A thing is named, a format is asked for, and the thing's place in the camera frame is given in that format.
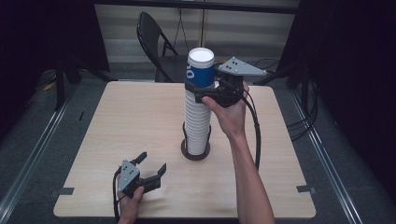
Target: black chair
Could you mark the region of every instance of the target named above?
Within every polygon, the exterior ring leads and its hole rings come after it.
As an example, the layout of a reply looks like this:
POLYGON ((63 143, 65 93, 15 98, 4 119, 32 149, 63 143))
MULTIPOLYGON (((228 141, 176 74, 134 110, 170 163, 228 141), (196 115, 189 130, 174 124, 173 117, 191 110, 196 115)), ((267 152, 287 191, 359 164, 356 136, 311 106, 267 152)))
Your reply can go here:
POLYGON ((178 55, 172 44, 163 34, 158 23, 147 13, 141 12, 137 21, 137 38, 146 55, 154 63, 156 82, 183 83, 187 70, 187 55, 178 55), (160 37, 163 39, 163 52, 160 56, 160 37), (166 56, 166 50, 172 51, 172 56, 166 56))

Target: chair backrest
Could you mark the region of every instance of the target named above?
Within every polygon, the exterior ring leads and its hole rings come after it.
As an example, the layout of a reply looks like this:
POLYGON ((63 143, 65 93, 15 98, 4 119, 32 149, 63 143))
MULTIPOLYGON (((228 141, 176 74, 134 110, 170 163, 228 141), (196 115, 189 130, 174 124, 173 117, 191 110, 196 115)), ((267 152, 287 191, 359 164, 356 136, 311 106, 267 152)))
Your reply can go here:
POLYGON ((147 12, 140 13, 137 21, 136 33, 140 45, 142 46, 142 49, 145 51, 148 58, 166 78, 170 79, 170 77, 163 71, 160 62, 158 61, 158 58, 160 57, 158 53, 160 37, 163 39, 162 56, 165 56, 167 49, 170 49, 174 55, 178 54, 173 48, 172 44, 166 38, 161 27, 147 12))

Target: stack of cups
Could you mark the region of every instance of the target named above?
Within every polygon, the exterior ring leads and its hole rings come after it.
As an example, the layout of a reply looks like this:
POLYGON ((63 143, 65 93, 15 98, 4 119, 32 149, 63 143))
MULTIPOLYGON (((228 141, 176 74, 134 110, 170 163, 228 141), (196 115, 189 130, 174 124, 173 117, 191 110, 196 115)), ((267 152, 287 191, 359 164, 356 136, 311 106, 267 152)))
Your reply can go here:
MULTIPOLYGON (((192 49, 188 58, 186 80, 195 88, 213 88, 214 61, 215 55, 210 49, 192 49)), ((211 111, 206 105, 195 103, 193 92, 185 90, 185 100, 184 132, 186 139, 183 143, 186 151, 183 153, 189 159, 201 160, 209 150, 211 111)))

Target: floor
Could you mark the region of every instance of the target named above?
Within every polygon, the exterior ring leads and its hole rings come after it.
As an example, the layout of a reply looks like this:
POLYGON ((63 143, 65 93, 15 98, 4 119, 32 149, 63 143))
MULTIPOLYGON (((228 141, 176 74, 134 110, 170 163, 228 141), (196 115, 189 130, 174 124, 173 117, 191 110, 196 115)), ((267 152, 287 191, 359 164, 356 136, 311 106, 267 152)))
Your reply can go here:
MULTIPOLYGON (((154 68, 149 63, 113 63, 110 69, 108 75, 119 79, 154 78, 154 68)), ((25 113, 0 142, 0 223, 114 223, 112 217, 60 218, 53 215, 56 192, 64 185, 106 83, 81 71, 80 84, 65 83, 67 106, 63 107, 62 113, 55 113, 56 87, 42 90, 51 75, 51 72, 43 75, 39 83, 44 84, 37 86, 25 113), (56 129, 48 130, 54 115, 59 116, 56 129), (48 139, 40 139, 44 132, 49 133, 48 139)), ((289 125, 302 118, 295 103, 299 90, 288 90, 286 81, 286 78, 276 79, 269 86, 274 89, 285 123, 289 125)), ((308 133, 293 141, 293 145, 305 180, 312 189, 317 214, 310 219, 277 219, 276 223, 396 223, 395 204, 337 129, 326 105, 320 100, 320 92, 314 127, 320 146, 324 148, 324 159, 328 158, 328 161, 323 161, 320 149, 314 147, 312 135, 310 137, 308 133), (335 178, 323 164, 333 167, 335 178), (334 189, 334 186, 341 186, 344 191, 334 189), (355 208, 356 212, 348 213, 348 208, 355 208)), ((289 129, 290 137, 293 137, 304 130, 304 124, 290 125, 289 129)), ((237 223, 237 220, 138 220, 138 223, 157 222, 237 223)))

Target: wooden table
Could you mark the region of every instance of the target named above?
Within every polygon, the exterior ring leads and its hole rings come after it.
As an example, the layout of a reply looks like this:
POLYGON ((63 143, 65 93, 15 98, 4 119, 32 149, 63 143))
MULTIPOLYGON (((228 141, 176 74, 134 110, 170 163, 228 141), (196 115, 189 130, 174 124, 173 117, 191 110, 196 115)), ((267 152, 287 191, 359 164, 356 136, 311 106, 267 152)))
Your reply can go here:
MULTIPOLYGON (((262 128, 260 174, 276 217, 313 217, 306 185, 288 131, 269 87, 250 87, 262 128)), ((166 162, 162 187, 144 195, 139 217, 237 217, 230 145, 212 113, 210 153, 189 161, 180 151, 184 139, 184 85, 110 82, 92 118, 64 183, 72 195, 60 195, 58 217, 113 217, 112 178, 123 159, 147 151, 137 167, 141 177, 155 175, 166 162)), ((255 133, 247 111, 247 140, 253 158, 255 133)))

